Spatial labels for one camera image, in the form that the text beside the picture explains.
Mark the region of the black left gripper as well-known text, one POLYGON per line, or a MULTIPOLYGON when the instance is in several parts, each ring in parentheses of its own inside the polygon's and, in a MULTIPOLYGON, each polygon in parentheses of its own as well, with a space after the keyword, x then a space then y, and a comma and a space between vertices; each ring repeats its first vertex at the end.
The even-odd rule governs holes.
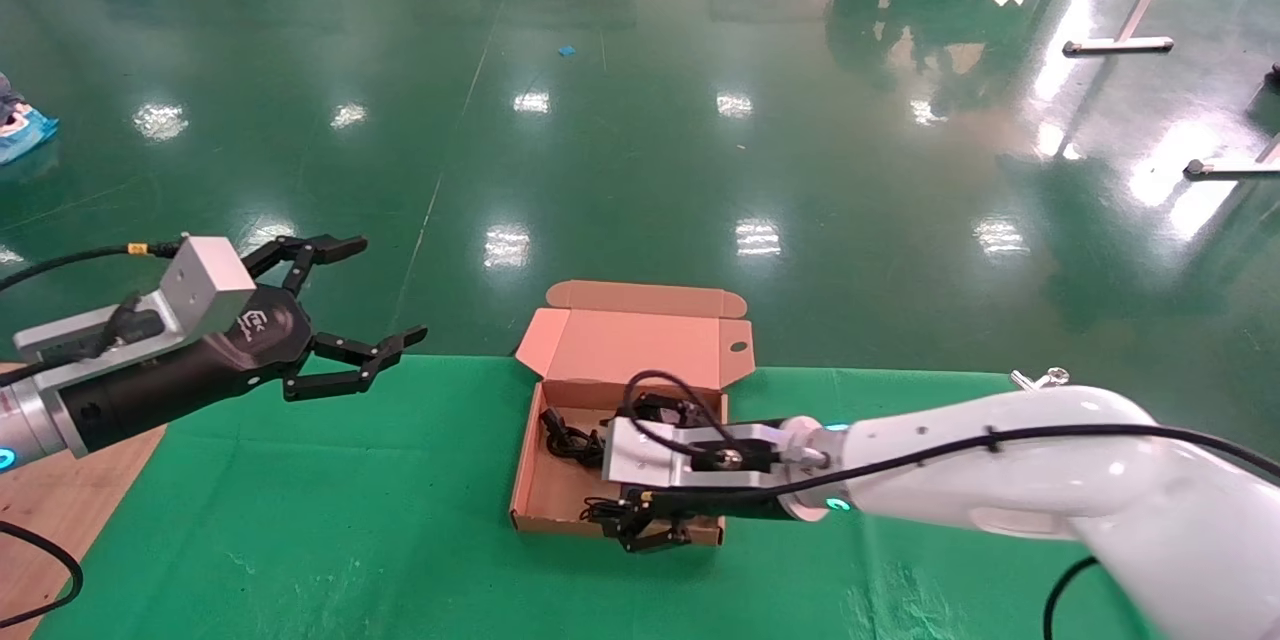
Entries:
POLYGON ((260 285, 228 330, 211 333, 173 352, 60 390, 86 451, 101 451, 183 419, 220 401, 242 397, 283 375, 287 402, 366 393, 378 375, 424 340, 429 326, 410 326, 378 344, 330 333, 314 334, 300 294, 315 266, 342 262, 369 248, 366 236, 275 236, 243 257, 257 279, 291 262, 280 288, 260 285), (305 374, 316 356, 346 371, 305 374))

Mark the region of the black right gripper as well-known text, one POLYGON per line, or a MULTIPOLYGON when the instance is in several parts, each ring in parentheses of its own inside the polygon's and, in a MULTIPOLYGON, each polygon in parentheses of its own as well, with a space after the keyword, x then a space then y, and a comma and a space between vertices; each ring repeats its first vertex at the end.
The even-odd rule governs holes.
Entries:
MULTIPOLYGON (((631 401, 630 407, 632 416, 645 422, 664 422, 669 426, 707 425, 707 413, 696 397, 668 397, 645 390, 631 401)), ((673 517, 797 520, 780 498, 742 499, 741 493, 718 498, 709 492, 641 490, 640 503, 648 503, 650 511, 621 511, 600 517, 604 536, 614 539, 631 554, 690 545, 691 532, 682 520, 664 521, 673 517)))

